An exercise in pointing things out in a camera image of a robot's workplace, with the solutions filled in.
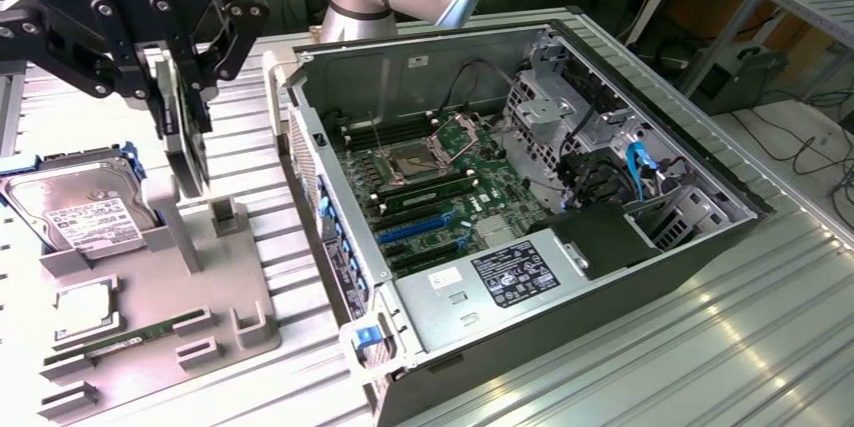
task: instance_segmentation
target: blue pcie slot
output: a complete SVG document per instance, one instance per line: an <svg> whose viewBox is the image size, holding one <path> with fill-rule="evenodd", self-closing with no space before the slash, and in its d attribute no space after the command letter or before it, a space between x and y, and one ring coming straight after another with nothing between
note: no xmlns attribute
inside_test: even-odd
<svg viewBox="0 0 854 427"><path fill-rule="evenodd" d="M403 227L401 229L385 232L376 238L376 242L380 245L388 244L389 242L395 242L417 234L423 234L429 230L445 227L448 225L448 222L451 221L451 217L453 217L453 212L447 212L440 216L433 217L432 219L419 222L417 224L412 224L408 227Z"/></svg>

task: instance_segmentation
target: blue cable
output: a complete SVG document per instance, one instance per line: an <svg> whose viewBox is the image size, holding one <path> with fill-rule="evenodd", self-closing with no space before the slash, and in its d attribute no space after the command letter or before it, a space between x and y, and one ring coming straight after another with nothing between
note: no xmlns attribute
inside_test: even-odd
<svg viewBox="0 0 854 427"><path fill-rule="evenodd" d="M643 201L643 182L640 181L640 172L638 171L635 156L640 159L640 163L652 170L658 169L658 164L652 160L652 157L650 157L646 147L643 147L640 142L632 142L628 144L628 147L625 148L625 164L628 165L628 174L631 175L631 178L635 181L635 186L638 187L638 200Z"/></svg>

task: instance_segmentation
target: motherboard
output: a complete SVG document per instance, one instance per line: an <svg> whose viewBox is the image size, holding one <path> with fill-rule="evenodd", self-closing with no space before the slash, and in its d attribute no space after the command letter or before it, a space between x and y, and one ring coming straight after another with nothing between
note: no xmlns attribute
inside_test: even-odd
<svg viewBox="0 0 854 427"><path fill-rule="evenodd" d="M349 136L337 153L397 276L521 237L549 215L495 140L500 124L457 112L428 122L423 131L403 135L416 138L396 142L405 126L369 126L372 139L355 143Z"/></svg>

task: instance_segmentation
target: slotted aluminum surface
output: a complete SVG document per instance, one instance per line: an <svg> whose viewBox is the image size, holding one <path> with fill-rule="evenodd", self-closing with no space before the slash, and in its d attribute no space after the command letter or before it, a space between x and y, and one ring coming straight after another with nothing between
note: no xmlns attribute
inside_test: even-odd
<svg viewBox="0 0 854 427"><path fill-rule="evenodd" d="M708 120L698 122L699 111L584 17L555 9L484 16L471 25L552 18L600 52L778 215L674 294L407 425L850 424L854 262L844 245L852 242L834 236L842 231L820 213L811 214L806 200L794 192L780 193L764 178L772 179L770 172L746 163L746 153L730 147L726 134ZM427 29L415 24L401 30ZM237 195L252 212L283 345L113 409L86 425L371 424L364 395L348 381L328 301L265 124L259 54L272 46L304 42L308 36L297 35L259 43L236 85L223 89L212 106L216 124L209 139L213 191ZM88 122L96 115L118 115L120 102L97 102L70 90L30 70L18 141L40 152L116 141L114 128L106 135L88 128ZM132 114L122 113L128 120L116 125L133 124ZM41 116L41 121L30 116ZM134 139L153 137L144 117L133 117ZM156 143L145 149L144 160L157 159ZM2 255L18 247L0 252L0 265ZM13 272L0 286L12 277Z"/></svg>
<svg viewBox="0 0 854 427"><path fill-rule="evenodd" d="M774 0L812 27L854 48L854 0Z"/></svg>

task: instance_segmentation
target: warning label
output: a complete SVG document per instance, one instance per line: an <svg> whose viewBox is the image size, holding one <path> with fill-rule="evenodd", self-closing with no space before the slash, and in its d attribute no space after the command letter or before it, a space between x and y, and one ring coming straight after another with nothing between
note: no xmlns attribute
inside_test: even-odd
<svg viewBox="0 0 854 427"><path fill-rule="evenodd" d="M68 207L45 215L65 241L80 252L100 250L141 238L121 199Z"/></svg>
<svg viewBox="0 0 854 427"><path fill-rule="evenodd" d="M492 252L471 263L495 303L503 308L560 285L531 242Z"/></svg>

